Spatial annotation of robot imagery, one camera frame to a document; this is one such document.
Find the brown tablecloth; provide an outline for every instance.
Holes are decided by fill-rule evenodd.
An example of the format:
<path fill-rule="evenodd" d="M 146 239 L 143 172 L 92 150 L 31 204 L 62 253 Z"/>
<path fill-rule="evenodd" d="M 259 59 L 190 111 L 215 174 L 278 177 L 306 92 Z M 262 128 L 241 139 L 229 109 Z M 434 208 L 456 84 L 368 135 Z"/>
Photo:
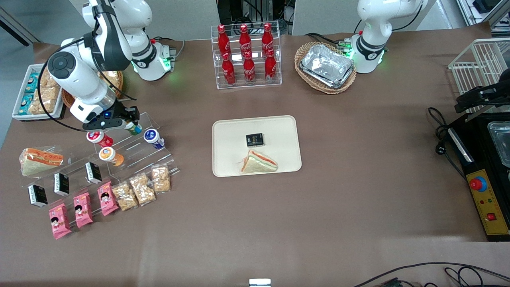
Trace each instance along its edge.
<path fill-rule="evenodd" d="M 187 42 L 175 72 L 156 82 L 129 68 L 126 91 L 162 126 L 181 169 L 173 192 L 58 241 L 46 211 L 19 187 L 18 156 L 85 136 L 52 122 L 12 121 L 0 151 L 0 282 L 247 286 L 267 277 L 273 286 L 350 286 L 423 261 L 508 273 L 510 243 L 485 242 L 465 182 L 434 153 L 435 124 L 426 115 L 435 106 L 455 119 L 447 64 L 486 37 L 487 25 L 394 33 L 377 70 L 340 95 L 311 89 L 295 72 L 294 52 L 310 41 L 304 36 L 283 37 L 278 87 L 218 91 L 209 41 Z M 37 58 L 51 49 L 36 47 Z M 297 121 L 300 171 L 213 175 L 215 121 L 286 114 Z M 64 122 L 79 126 L 69 113 Z M 394 275 L 447 283 L 441 267 Z"/>

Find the wicker basket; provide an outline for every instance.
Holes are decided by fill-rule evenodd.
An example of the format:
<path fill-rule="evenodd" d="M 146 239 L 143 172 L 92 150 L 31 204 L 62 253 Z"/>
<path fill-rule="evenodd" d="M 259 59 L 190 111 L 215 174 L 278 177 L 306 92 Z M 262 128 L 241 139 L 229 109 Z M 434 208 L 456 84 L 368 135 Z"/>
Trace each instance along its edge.
<path fill-rule="evenodd" d="M 306 54 L 308 53 L 310 48 L 312 46 L 314 46 L 314 45 L 317 45 L 317 44 L 323 44 L 326 47 L 328 47 L 331 51 L 336 52 L 336 53 L 340 53 L 340 50 L 338 50 L 337 48 L 335 48 L 335 47 L 333 47 L 333 46 L 331 46 L 329 44 L 326 44 L 326 43 L 321 43 L 321 42 L 306 43 L 303 46 L 301 46 L 301 48 L 299 48 L 297 50 L 296 55 L 294 56 L 294 67 L 296 69 L 296 72 L 299 74 L 299 76 L 306 83 L 308 83 L 312 88 L 316 89 L 317 91 L 321 91 L 321 92 L 327 93 L 327 94 L 338 94 L 338 93 L 341 93 L 341 92 L 347 90 L 347 88 L 356 79 L 356 69 L 354 69 L 354 71 L 352 71 L 352 73 L 350 74 L 349 78 L 347 78 L 347 80 L 342 85 L 342 87 L 340 87 L 340 89 L 332 89 L 332 88 L 328 87 L 326 84 L 322 83 L 321 81 L 319 81 L 319 80 L 315 79 L 314 77 L 306 74 L 305 72 L 303 72 L 299 68 L 299 62 L 301 62 L 301 60 L 306 56 Z"/>
<path fill-rule="evenodd" d="M 123 90 L 124 76 L 122 75 L 121 71 L 117 71 L 117 74 L 119 76 L 118 88 L 120 90 Z M 122 98 L 122 94 L 117 90 L 115 90 L 115 96 L 117 97 L 117 99 Z M 66 90 L 62 89 L 62 101 L 64 102 L 67 108 L 71 108 L 71 106 L 74 104 L 74 97 L 71 94 L 69 94 Z"/>

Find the bread slice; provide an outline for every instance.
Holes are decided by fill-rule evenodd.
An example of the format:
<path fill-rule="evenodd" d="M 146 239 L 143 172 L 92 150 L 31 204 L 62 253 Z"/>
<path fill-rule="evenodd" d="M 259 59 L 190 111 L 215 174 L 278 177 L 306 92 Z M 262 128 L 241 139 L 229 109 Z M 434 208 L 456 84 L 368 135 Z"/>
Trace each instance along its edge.
<path fill-rule="evenodd" d="M 269 157 L 254 150 L 249 150 L 248 156 L 244 159 L 242 173 L 271 173 L 278 169 L 278 164 Z"/>

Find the sandwich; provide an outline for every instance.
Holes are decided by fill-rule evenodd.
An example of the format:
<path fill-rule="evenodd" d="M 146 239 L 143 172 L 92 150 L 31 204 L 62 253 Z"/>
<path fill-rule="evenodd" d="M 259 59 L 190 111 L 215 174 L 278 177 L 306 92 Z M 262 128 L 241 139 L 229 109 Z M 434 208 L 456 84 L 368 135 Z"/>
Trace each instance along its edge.
<path fill-rule="evenodd" d="M 241 172 L 248 173 L 271 173 L 278 169 L 278 164 L 269 157 L 254 150 L 249 150 L 248 156 L 244 159 Z"/>
<path fill-rule="evenodd" d="M 21 174 L 31 176 L 60 166 L 64 162 L 64 156 L 28 148 L 19 156 L 19 162 Z"/>

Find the floor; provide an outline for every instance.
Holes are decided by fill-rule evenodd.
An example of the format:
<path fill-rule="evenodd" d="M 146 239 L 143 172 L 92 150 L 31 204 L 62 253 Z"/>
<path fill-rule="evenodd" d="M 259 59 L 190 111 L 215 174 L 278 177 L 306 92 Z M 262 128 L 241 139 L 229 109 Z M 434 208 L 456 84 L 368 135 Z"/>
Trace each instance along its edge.
<path fill-rule="evenodd" d="M 29 5 L 24 1 L 0 0 L 0 6 L 44 42 L 59 44 L 65 38 L 77 37 L 90 30 L 69 0 L 40 0 L 36 7 Z M 463 26 L 465 23 L 456 1 L 437 0 L 418 26 L 418 30 L 452 29 Z M 21 79 L 27 66 L 34 63 L 32 47 L 21 45 L 0 29 L 0 61 L 2 63 L 0 89 L 3 92 L 3 104 L 0 106 L 1 147 L 9 129 Z"/>

